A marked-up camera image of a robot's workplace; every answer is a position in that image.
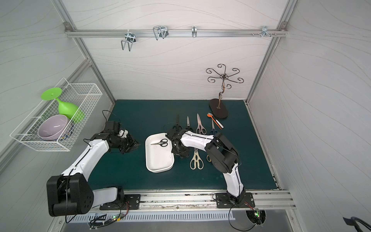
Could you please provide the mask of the small black handled scissors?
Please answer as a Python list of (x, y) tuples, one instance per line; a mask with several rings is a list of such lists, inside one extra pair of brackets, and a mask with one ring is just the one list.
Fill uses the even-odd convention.
[(159, 142), (151, 143), (151, 145), (159, 145), (161, 147), (166, 147), (168, 145), (168, 139), (161, 139)]

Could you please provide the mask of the black handled steel scissors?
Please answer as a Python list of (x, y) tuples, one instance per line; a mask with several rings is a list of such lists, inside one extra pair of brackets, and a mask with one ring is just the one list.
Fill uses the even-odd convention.
[(189, 116), (187, 116), (187, 118), (186, 118), (186, 129), (189, 130), (189, 131), (193, 131), (193, 129), (190, 126)]

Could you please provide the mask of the pink scissors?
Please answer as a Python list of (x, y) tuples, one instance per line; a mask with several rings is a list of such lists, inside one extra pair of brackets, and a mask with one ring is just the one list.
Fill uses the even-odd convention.
[(207, 134), (207, 130), (202, 125), (201, 117), (200, 117), (199, 114), (197, 114), (197, 128), (196, 128), (196, 133), (197, 134), (202, 134), (202, 135), (206, 135)]

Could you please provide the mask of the white storage box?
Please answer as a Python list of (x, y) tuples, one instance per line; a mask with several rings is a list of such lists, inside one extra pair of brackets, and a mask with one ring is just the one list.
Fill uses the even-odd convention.
[(145, 143), (146, 168), (153, 173), (169, 171), (174, 165), (174, 154), (172, 153), (172, 144), (169, 139), (166, 147), (151, 145), (151, 143), (159, 142), (161, 139), (168, 139), (166, 138), (166, 133), (150, 135)]

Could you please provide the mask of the cream white scissors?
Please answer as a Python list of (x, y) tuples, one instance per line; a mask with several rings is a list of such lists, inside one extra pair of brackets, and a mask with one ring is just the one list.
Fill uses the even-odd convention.
[(202, 170), (204, 168), (203, 160), (200, 158), (199, 151), (196, 148), (194, 149), (193, 157), (190, 161), (189, 166), (191, 170)]

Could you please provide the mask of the blue yellow handled scissors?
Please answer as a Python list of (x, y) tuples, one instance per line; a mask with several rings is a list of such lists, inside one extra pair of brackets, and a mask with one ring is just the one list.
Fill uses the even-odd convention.
[(212, 125), (212, 127), (211, 127), (211, 130), (210, 130), (209, 134), (210, 135), (215, 135), (217, 133), (217, 130), (215, 130), (215, 124), (214, 124), (213, 120), (211, 120), (211, 125)]

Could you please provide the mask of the large black scissors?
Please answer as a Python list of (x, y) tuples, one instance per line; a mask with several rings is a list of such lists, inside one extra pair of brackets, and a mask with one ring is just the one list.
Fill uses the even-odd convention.
[(179, 114), (176, 117), (176, 122), (175, 122), (175, 125), (173, 126), (173, 129), (175, 129), (177, 132), (179, 132), (179, 131), (181, 131), (183, 129), (182, 126), (180, 125)]

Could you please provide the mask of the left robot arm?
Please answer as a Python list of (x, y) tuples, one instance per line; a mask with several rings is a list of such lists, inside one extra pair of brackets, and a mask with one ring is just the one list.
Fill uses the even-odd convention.
[(82, 154), (59, 176), (46, 183), (50, 216), (83, 215), (91, 208), (104, 204), (121, 207), (125, 204), (122, 187), (114, 186), (93, 190), (88, 179), (105, 153), (117, 148), (122, 154), (137, 149), (139, 143), (125, 130), (119, 134), (101, 132), (93, 135)]

